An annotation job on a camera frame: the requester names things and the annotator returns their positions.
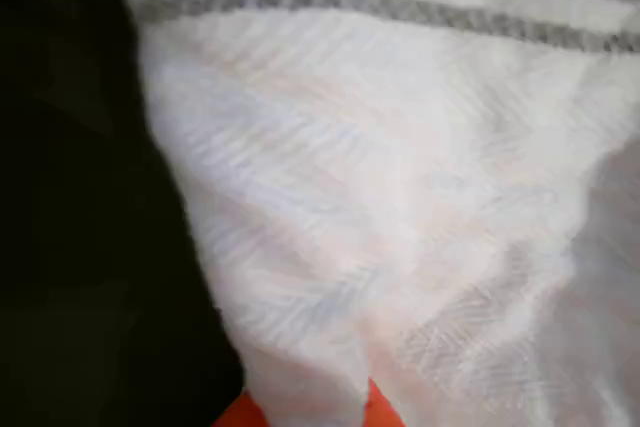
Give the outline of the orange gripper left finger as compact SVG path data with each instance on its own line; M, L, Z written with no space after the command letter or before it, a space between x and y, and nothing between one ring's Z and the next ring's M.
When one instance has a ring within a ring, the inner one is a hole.
M215 421L215 427L268 427L261 409L246 393L236 400Z

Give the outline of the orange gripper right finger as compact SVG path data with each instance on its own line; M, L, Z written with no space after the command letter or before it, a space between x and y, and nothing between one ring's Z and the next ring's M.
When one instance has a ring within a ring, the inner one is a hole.
M401 427L401 419L373 380L369 380L366 427Z

